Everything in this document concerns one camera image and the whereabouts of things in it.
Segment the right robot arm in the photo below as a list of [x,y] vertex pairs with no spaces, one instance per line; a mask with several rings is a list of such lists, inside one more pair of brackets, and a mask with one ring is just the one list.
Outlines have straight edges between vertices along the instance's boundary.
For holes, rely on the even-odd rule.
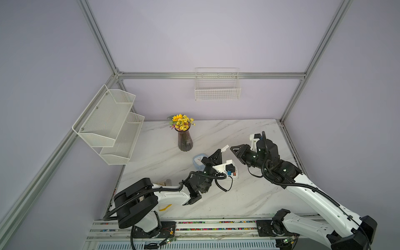
[[331,250],[372,248],[378,225],[372,217],[362,217],[345,208],[316,186],[299,167],[282,160],[277,145],[264,132],[253,134],[251,142],[251,145],[232,146],[230,150],[242,164],[260,169],[262,178],[300,198],[326,221],[319,223],[281,209],[272,218],[267,233],[305,236]]

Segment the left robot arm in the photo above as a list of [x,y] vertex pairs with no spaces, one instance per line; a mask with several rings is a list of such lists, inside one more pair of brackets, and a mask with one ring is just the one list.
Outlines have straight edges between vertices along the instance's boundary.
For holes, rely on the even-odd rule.
[[225,150],[218,149],[209,157],[203,157],[204,169],[192,171],[178,186],[166,186],[152,183],[150,178],[143,178],[114,196],[115,208],[107,212],[103,221],[117,220],[120,229],[136,228],[155,237],[163,230],[159,212],[171,205],[193,205],[209,191],[214,183],[222,191],[218,181],[232,177],[233,161],[222,161]]

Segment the blue alarm clock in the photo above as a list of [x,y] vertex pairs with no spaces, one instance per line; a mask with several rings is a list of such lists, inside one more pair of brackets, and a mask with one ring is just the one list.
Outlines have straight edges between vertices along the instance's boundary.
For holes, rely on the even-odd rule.
[[204,157],[208,157],[206,154],[199,154],[193,157],[193,165],[195,170],[203,171],[205,168],[205,165],[202,163],[202,159]]

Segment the white battery cover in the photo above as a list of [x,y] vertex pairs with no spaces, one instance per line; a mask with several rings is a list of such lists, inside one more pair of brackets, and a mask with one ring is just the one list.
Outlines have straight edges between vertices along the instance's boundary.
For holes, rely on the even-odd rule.
[[221,149],[221,152],[224,153],[228,148],[229,148],[229,145],[224,146],[224,147]]

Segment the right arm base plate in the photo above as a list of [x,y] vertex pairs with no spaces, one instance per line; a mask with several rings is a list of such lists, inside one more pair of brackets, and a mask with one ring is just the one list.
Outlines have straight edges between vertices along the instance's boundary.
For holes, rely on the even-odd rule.
[[272,219],[262,219],[256,221],[256,228],[260,237],[280,237],[294,236],[295,233],[289,232],[283,225],[283,222]]

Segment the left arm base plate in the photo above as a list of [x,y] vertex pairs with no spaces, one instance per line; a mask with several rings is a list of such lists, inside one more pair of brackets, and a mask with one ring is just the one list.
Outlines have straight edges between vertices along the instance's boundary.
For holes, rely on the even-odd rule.
[[156,227],[150,232],[145,232],[140,227],[135,227],[133,231],[133,238],[134,239],[153,239],[153,238],[160,238],[164,239],[170,232],[175,232],[176,229],[176,222],[175,221],[162,221],[161,225]]

